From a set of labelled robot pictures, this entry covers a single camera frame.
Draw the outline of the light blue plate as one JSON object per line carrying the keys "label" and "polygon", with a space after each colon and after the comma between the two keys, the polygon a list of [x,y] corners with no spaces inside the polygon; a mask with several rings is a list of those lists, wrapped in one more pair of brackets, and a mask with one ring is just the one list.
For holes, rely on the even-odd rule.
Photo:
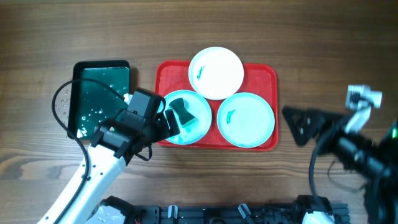
{"label": "light blue plate", "polygon": [[216,123],[221,135],[230,144],[254,148],[271,138],[276,118],[265,99],[253,93],[242,92],[222,102]]}
{"label": "light blue plate", "polygon": [[187,128],[183,128],[178,120],[177,114],[174,115],[180,129],[180,134],[166,139],[166,141],[177,145],[189,145],[198,142],[209,131],[212,122],[212,112],[209,103],[191,90],[177,90],[165,96],[166,108],[171,109],[169,103],[176,98],[183,98],[186,109],[197,118],[197,121]]}

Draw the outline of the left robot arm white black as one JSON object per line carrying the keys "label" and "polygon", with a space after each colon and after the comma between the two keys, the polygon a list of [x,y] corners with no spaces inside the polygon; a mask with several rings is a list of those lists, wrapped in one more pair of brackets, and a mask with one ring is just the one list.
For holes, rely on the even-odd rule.
{"label": "left robot arm white black", "polygon": [[102,208],[104,193],[123,173],[132,157],[155,142],[178,135],[177,119],[172,110],[145,119],[130,111],[120,121],[100,123],[84,159],[67,186],[40,223],[123,223],[121,208]]}

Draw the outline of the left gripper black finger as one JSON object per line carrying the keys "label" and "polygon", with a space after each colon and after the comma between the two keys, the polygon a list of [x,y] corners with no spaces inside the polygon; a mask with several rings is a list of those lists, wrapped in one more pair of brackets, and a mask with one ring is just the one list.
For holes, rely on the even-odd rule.
{"label": "left gripper black finger", "polygon": [[156,114],[155,131],[155,140],[164,140],[170,137],[169,124],[163,113]]}
{"label": "left gripper black finger", "polygon": [[164,113],[169,125],[169,136],[176,136],[180,134],[180,129],[177,123],[177,119],[174,115],[174,111],[169,109],[164,111]]}

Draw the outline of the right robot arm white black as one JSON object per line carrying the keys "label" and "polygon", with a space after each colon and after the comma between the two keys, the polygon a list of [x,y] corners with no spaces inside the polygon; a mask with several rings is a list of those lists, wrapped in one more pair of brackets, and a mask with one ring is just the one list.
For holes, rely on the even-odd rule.
{"label": "right robot arm white black", "polygon": [[379,144],[354,132],[346,133],[350,114],[285,106],[282,114],[295,143],[304,146],[310,139],[317,143],[308,168],[308,181],[315,203],[326,211],[314,181],[318,156],[334,154],[347,170],[355,170],[367,179],[364,206],[369,223],[397,223],[397,123],[391,126]]}

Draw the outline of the white plate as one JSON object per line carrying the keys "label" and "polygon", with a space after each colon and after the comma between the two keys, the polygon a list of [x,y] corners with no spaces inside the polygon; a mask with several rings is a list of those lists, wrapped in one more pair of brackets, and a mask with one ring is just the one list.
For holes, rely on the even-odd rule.
{"label": "white plate", "polygon": [[223,100],[240,89],[244,80],[243,63],[227,48],[208,47],[192,58],[188,80],[202,97]]}

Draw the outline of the green yellow scrub sponge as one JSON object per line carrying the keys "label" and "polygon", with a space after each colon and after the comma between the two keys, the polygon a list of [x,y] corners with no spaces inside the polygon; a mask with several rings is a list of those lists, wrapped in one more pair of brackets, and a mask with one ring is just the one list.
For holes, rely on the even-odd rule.
{"label": "green yellow scrub sponge", "polygon": [[186,109],[183,98],[174,99],[169,103],[169,107],[177,114],[183,128],[187,128],[197,121],[197,118]]}

